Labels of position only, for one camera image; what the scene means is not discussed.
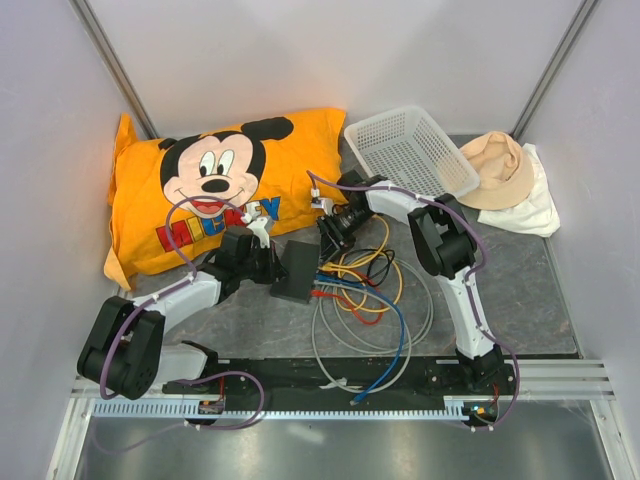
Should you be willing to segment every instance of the beige cap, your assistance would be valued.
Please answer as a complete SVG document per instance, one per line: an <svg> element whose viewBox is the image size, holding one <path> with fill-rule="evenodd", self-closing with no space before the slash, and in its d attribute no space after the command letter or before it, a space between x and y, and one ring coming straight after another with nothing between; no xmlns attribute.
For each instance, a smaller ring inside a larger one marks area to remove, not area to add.
<svg viewBox="0 0 640 480"><path fill-rule="evenodd" d="M531 160L515 140L489 132L460 149L480 176L480 186L458 199L479 210L502 210L518 205L533 189Z"/></svg>

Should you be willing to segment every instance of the white cloth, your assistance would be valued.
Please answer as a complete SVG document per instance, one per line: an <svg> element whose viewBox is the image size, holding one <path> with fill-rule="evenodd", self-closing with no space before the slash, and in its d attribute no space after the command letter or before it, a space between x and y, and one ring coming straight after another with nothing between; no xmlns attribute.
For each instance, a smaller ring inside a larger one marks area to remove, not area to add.
<svg viewBox="0 0 640 480"><path fill-rule="evenodd" d="M515 207L504 210L481 210L478 221L515 233L550 237L560 228L560 217L549 192L547 175L536 153L535 145L522 147L531 159L535 181L529 196Z"/></svg>

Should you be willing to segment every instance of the gray cable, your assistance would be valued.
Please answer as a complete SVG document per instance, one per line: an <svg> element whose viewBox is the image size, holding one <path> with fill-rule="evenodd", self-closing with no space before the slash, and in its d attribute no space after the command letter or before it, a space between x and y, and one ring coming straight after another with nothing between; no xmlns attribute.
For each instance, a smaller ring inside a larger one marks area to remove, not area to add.
<svg viewBox="0 0 640 480"><path fill-rule="evenodd" d="M320 285L321 287L333 287L335 284L334 283L329 283L329 282L316 282L316 285ZM351 287L349 285L340 285L340 288L344 288L345 290L352 290L354 292L358 292L358 293L362 293L362 289L358 288L358 287ZM389 307L391 310L393 310L393 307L391 306L391 303L387 302L386 300L377 297L376 300L381 301L383 304L385 304L387 307ZM322 373L324 374L325 377L327 377L327 379L333 383L336 387L346 391L346 392L351 392L351 393L361 393L362 389L361 388L351 388L351 387L346 387L344 385L341 385L335 378L333 378L329 372L327 371L327 369L324 367L324 364L322 363L322 359L320 358L320 354L318 353L318 346L316 345L316 319L318 318L318 311L321 309L320 304L322 302L322 299L318 299L318 304L316 305L315 310L313 311L313 320L311 321L311 345L313 346L313 354L316 357L316 361L318 362L318 366L320 367L320 370L322 370ZM381 392L382 390L385 390L387 388L389 388L391 385L393 385L394 383L396 383L398 381L398 379L402 376L402 374L404 373L404 371L407 369L407 366L409 365L409 360L411 360L411 333L409 333L409 327L407 326L407 322L404 322L404 328L405 328L405 333L407 335L407 345L408 345L408 349L407 349L407 356L405 358L404 363L402 364L402 367L400 368L400 371L398 371L398 373L396 374L395 377L393 377L391 380L389 380L387 383L385 383L384 385L380 385L379 387L374 388L373 390L371 390L369 393L376 393L376 392Z"/></svg>
<svg viewBox="0 0 640 480"><path fill-rule="evenodd" d="M356 259L354 259L354 262L357 262L360 258L367 256L369 254L364 254L361 255L360 257L357 257ZM417 345L418 343L420 343L422 340L424 340L427 337L427 334L429 333L429 331L431 330L431 326L433 325L433 298L431 297L431 292L429 291L429 286L427 285L427 282L425 281L425 279L422 277L422 275L420 275L420 273L413 268L408 262L405 262L404 260L401 260L399 258L396 258L395 261L401 265L403 268L406 268L409 272L411 272L417 279L418 281L422 284L422 286L424 287L424 291L427 294L427 316L425 317L425 321L424 323L421 325L420 330L418 330L418 333L415 335L414 340L413 340L413 345ZM341 287L333 287L333 293L337 293L338 292L338 288ZM351 328L349 328L349 326L347 325L347 323L344 320L344 317L342 316L342 314L340 313L340 309L338 308L338 301L337 299L334 299L333 301L333 308L336 312L336 315L338 316L338 320L340 321L340 323L342 324L342 326L345 328L345 330L347 330L347 332L349 332L351 334L351 336L353 338L355 338L357 341L359 341L360 343L371 347L371 348L375 348L376 350L365 350L363 348L359 348L356 347L354 345L351 345L349 343L347 343L345 340L343 340L342 338L340 338L338 336L338 334L336 334L334 332L334 330L329 326L329 322L327 321L327 317L324 313L324 308L322 307L322 305L320 306L320 317L322 318L322 322L324 323L324 326L327 327L327 330L329 330L329 333L331 334L331 336L333 338L335 338L339 343L341 343L342 345L344 345L347 348L350 348L351 350L354 350L356 352L359 353L364 353L365 355L381 355L381 354L386 354L386 353L395 353L396 352L396 348L386 348L386 347L381 347L379 345L375 345L373 343L369 343L366 340L364 340L362 337L360 337L358 334L356 334L353 330L351 330Z"/></svg>

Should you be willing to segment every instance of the marbled gray surface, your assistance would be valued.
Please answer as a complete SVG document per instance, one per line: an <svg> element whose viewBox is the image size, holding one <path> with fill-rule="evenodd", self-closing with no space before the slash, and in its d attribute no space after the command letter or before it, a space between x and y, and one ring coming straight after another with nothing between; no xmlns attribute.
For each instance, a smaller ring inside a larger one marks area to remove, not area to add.
<svg viewBox="0 0 640 480"><path fill-rule="evenodd" d="M473 136L452 137L458 144L470 138ZM343 170L353 168L357 162L346 142L342 142L341 152ZM478 224L474 210L465 209L465 214L485 240L490 253L487 267L478 274L478 289L487 321L495 335L521 354L576 352L569 319L543 240ZM389 248L393 248L399 258L419 266L409 228L391 219L389 223ZM377 247L383 236L381 222L371 220L358 231L358 245ZM316 228L311 227L275 237L279 252L289 239L315 243L319 236ZM153 277L141 276L135 294L158 290L186 273L186 267L180 267ZM414 348L414 352L421 355L451 354L455 337L446 302L436 282L426 272L423 276L434 298L434 322L429 335ZM404 277L405 288L398 305L411 331L416 331L427 313L425 294L411 274L405 272ZM381 289L393 298L397 285L397 278L391 273ZM310 328L316 301L312 299L310 305L299 305L272 298L268 287L245 282L222 304L193 315L168 332L166 343L193 340L227 358L312 356ZM326 311L329 321L336 324L337 318L328 302ZM345 319L356 333L372 343L390 348L397 346L399 322L394 314L387 313L380 324L373 327L361 325L350 314L345 314ZM323 356L355 354L336 342L320 322L316 338Z"/></svg>

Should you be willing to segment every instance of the white plastic basket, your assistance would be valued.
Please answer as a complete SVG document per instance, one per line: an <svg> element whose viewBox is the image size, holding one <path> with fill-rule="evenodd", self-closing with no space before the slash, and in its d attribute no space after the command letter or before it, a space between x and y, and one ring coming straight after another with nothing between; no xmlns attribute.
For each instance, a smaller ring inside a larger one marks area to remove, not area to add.
<svg viewBox="0 0 640 480"><path fill-rule="evenodd" d="M415 193L461 197L480 178L422 108L396 108L349 125L344 136L368 175L383 175Z"/></svg>

